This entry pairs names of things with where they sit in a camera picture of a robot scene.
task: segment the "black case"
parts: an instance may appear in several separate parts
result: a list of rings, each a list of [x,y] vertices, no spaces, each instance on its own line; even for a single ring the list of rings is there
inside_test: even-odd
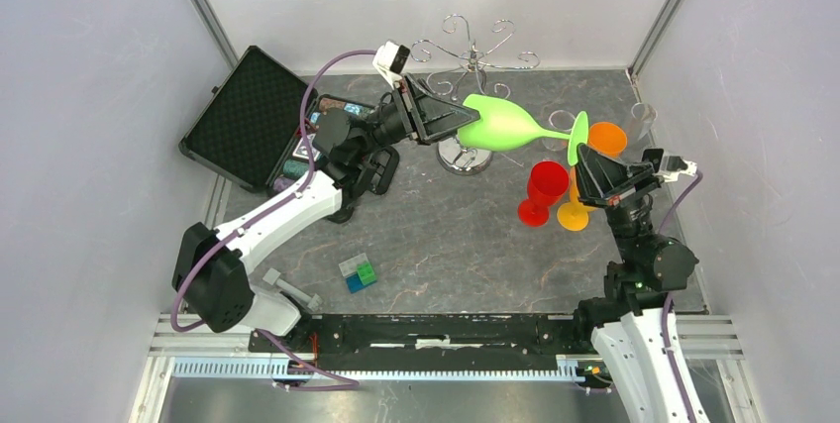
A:
[[[256,46],[248,47],[178,144],[181,153],[253,193],[273,194],[295,159],[300,102],[307,84]],[[366,117],[373,107],[312,91],[306,117],[340,107]]]

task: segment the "purple cable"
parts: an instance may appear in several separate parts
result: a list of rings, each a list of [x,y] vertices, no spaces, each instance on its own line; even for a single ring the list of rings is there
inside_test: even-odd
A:
[[[677,200],[674,201],[674,204],[668,210],[668,213],[665,214],[665,218],[662,219],[662,223],[657,230],[657,233],[662,233],[665,230],[665,227],[668,226],[669,222],[674,218],[674,212],[677,210],[677,207],[683,203],[683,200],[694,190],[695,187],[703,180],[703,172],[700,170],[697,171],[697,177],[694,181],[682,191]],[[680,368],[677,367],[677,357],[674,356],[674,353],[671,352],[671,336],[668,335],[668,314],[671,312],[671,308],[674,307],[674,294],[669,292],[665,296],[665,304],[662,306],[662,337],[665,340],[665,349],[666,354],[668,354],[668,362],[671,364],[671,371],[674,373],[674,379],[677,381],[677,388],[680,390],[680,397],[682,398],[682,404],[685,405],[685,410],[688,412],[688,421],[690,423],[694,423],[697,421],[694,418],[694,407],[691,405],[691,399],[688,397],[688,390],[685,388],[685,382],[683,381],[683,376],[680,375]]]
[[[376,51],[374,51],[374,50],[354,50],[352,52],[342,53],[342,54],[336,56],[335,58],[331,59],[330,61],[328,61],[327,64],[325,64],[315,74],[315,77],[312,78],[312,81],[310,81],[309,85],[306,87],[306,92],[303,93],[303,99],[300,101],[300,116],[298,118],[299,119],[300,131],[304,131],[304,132],[306,131],[306,107],[309,104],[309,96],[312,95],[312,91],[315,89],[315,83],[317,83],[318,80],[321,79],[321,76],[323,76],[324,73],[326,73],[327,70],[330,69],[330,67],[332,65],[338,63],[339,61],[341,61],[344,58],[347,58],[347,57],[350,57],[350,56],[363,55],[363,54],[373,55],[373,54],[376,54]],[[314,154],[312,154],[312,142],[309,141],[309,136],[307,134],[301,134],[301,139],[303,140],[303,146],[306,148],[306,152],[308,153],[307,155],[308,155],[308,162],[309,162],[308,165],[309,166],[308,166],[308,170],[307,170],[307,173],[306,173],[306,178],[303,179],[303,183],[300,184],[300,187],[295,192],[303,192],[306,189],[306,187],[308,187],[309,184],[312,182],[312,179],[315,178],[315,161],[313,159]],[[245,222],[242,225],[242,227],[240,227],[240,228],[242,230],[247,231],[249,228],[253,227],[260,220],[262,220],[263,218],[267,217],[268,215],[274,213],[275,211],[277,211],[278,209],[280,209],[282,206],[289,203],[290,201],[294,200],[295,198],[296,198],[295,193],[291,193],[289,195],[286,195],[279,202],[277,202],[274,205],[266,208],[261,213],[252,217],[251,220],[248,220],[247,222]],[[237,231],[234,231],[234,232],[231,232],[230,235],[228,235],[227,237],[225,237],[221,241],[219,241],[219,243],[214,245],[213,248],[211,248],[206,254],[204,254],[204,256],[201,257],[200,260],[198,260],[198,263],[195,264],[195,266],[192,268],[192,270],[184,278],[183,283],[180,285],[180,287],[178,287],[178,292],[175,295],[175,301],[172,303],[172,310],[169,313],[169,322],[172,325],[172,329],[174,329],[177,332],[187,332],[187,331],[191,331],[191,330],[195,329],[196,327],[204,324],[204,321],[199,319],[198,321],[196,321],[196,322],[194,322],[194,323],[192,323],[188,326],[181,326],[180,324],[178,324],[178,308],[181,305],[181,301],[183,301],[184,294],[186,294],[186,290],[189,288],[190,284],[192,284],[192,281],[195,279],[195,276],[198,275],[198,272],[201,271],[201,269],[207,264],[207,262],[209,262],[210,259],[213,258],[217,253],[219,253],[219,251],[222,248],[226,247],[229,243],[231,243],[232,241],[234,241],[238,237],[239,237],[239,233]],[[302,363],[302,361],[300,361],[300,359],[298,359],[296,356],[294,356],[294,354],[292,354],[290,351],[288,351],[288,349],[283,347],[282,344],[280,344],[279,340],[277,340],[274,336],[270,336],[269,332],[264,331],[262,329],[258,329],[258,331],[262,332],[281,351],[283,351],[285,354],[290,356],[292,359],[294,359],[299,364],[302,364],[306,367],[306,365],[304,363]],[[328,373],[326,371],[319,370],[319,369],[316,369],[314,367],[312,367],[311,370],[315,371],[317,373],[320,373],[324,376],[327,376],[329,378],[334,378],[334,379],[339,380],[339,381],[354,382],[353,387],[355,387],[356,385],[359,384],[355,380],[350,380],[350,379],[344,378],[342,376],[334,375],[332,373]],[[324,387],[324,389],[325,390],[344,390],[344,389],[346,389],[346,385],[328,386],[328,387]],[[315,390],[315,388],[311,387],[311,389],[305,390],[305,391],[314,391],[314,390]]]
[[[694,190],[694,188],[697,187],[698,184],[700,184],[701,180],[703,180],[703,172],[698,170],[697,177],[694,178],[694,181],[688,187],[686,187],[685,190],[682,191],[680,196],[677,197],[677,200],[674,201],[674,205],[672,205],[671,208],[668,209],[668,213],[666,213],[665,218],[662,219],[662,223],[659,225],[657,233],[662,233],[662,231],[665,230],[665,227],[667,227],[668,224],[671,223],[671,220],[674,218],[674,212],[677,211],[677,207],[679,207],[680,204],[683,203],[683,200],[685,200],[685,198],[691,193],[691,191]]]
[[[680,368],[677,367],[677,357],[671,352],[671,336],[668,335],[668,314],[674,305],[674,294],[669,292],[665,297],[665,304],[662,306],[662,338],[665,340],[665,353],[668,354],[668,362],[671,364],[671,370],[674,372],[674,379],[677,381],[677,389],[680,391],[682,404],[685,405],[685,411],[688,412],[689,423],[697,421],[694,418],[694,407],[691,405],[691,399],[688,397],[688,390],[685,388],[683,376],[680,375]]]
[[[353,380],[351,378],[347,378],[345,376],[336,375],[334,373],[330,373],[325,370],[318,369],[317,367],[309,364],[306,361],[301,360],[299,357],[292,354],[286,346],[280,342],[271,332],[264,330],[264,329],[257,329],[257,332],[262,334],[263,337],[268,339],[275,347],[280,349],[281,352],[286,354],[290,359],[299,363],[305,369],[314,371],[320,375],[326,376],[327,378],[332,378],[334,380],[342,381],[344,384],[342,385],[329,385],[329,386],[290,386],[288,387],[291,391],[337,391],[337,390],[353,390],[359,386],[359,382],[357,380]]]

